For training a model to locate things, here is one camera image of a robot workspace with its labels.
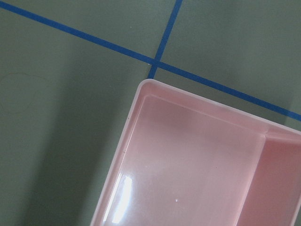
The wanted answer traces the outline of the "pink plastic bin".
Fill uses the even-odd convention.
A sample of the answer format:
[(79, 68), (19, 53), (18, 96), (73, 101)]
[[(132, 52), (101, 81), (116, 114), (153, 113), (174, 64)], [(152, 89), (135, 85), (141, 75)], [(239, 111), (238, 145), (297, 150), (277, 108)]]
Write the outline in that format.
[(301, 133), (162, 82), (136, 91), (93, 226), (292, 226)]

